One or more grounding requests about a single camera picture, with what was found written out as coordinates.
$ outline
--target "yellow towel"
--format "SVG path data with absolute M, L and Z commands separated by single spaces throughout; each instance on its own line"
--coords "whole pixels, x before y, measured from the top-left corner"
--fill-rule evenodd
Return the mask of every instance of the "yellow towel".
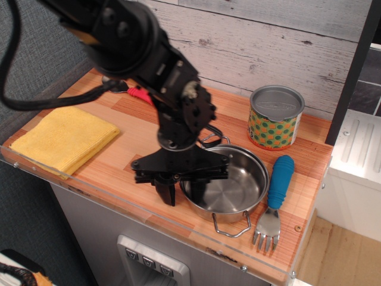
M 10 148 L 39 163 L 72 175 L 116 135 L 111 123 L 76 107 L 56 108 L 36 127 L 14 141 Z M 67 179 L 50 168 L 39 165 Z

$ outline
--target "red object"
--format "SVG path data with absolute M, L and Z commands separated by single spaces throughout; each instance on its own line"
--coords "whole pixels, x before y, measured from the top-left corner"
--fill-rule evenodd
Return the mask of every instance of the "red object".
M 149 95 L 147 94 L 147 91 L 144 91 L 143 89 L 129 88 L 127 92 L 129 95 L 132 95 L 133 97 L 138 97 L 141 100 L 148 102 L 150 105 L 154 105 L 152 103 L 151 97 L 149 97 Z

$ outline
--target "tin can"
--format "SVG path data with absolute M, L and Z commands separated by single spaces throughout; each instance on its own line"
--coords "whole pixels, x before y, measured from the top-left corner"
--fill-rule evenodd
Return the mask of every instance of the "tin can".
M 281 85 L 258 88 L 250 97 L 248 135 L 258 147 L 283 150 L 290 147 L 304 109 L 301 94 Z

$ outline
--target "metal pot handle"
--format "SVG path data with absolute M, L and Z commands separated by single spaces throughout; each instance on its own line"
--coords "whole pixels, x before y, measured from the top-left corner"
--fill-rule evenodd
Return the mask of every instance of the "metal pot handle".
M 231 238 L 240 237 L 246 231 L 249 231 L 251 229 L 251 222 L 250 222 L 249 212 L 247 210 L 245 210 L 243 214 L 246 216 L 246 219 L 248 220 L 248 227 L 245 228 L 243 231 L 241 231 L 238 234 L 228 234 L 227 232 L 219 230 L 218 229 L 218 225 L 217 225 L 217 219 L 216 219 L 216 214 L 215 213 L 213 213 L 214 228 L 216 229 L 218 234 L 223 234 L 223 235 L 226 235 L 227 237 L 231 237 Z
M 201 140 L 201 148 L 202 148 L 202 149 L 206 149 L 206 147 L 203 145 L 203 143 L 204 143 L 206 140 L 212 138 L 213 136 L 217 136 L 217 135 L 214 134 L 214 133 L 212 133 L 211 135 L 209 135 L 209 136 L 207 136 L 206 138 L 204 138 L 203 140 Z M 225 140 L 227 141 L 227 143 L 230 145 L 230 139 L 229 139 L 228 137 L 226 137 L 226 136 L 222 136 L 221 138 L 222 138 L 222 139 L 225 139 Z

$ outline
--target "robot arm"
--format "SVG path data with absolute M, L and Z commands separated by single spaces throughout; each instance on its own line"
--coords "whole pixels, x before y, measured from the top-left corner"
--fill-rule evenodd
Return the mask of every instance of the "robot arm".
M 98 71 L 112 80 L 131 78 L 149 91 L 161 149 L 133 162 L 137 183 L 155 185 L 163 201 L 174 206 L 176 182 L 227 178 L 229 159 L 196 145 L 200 131 L 216 119 L 211 95 L 148 7 L 124 0 L 38 1 L 79 38 Z

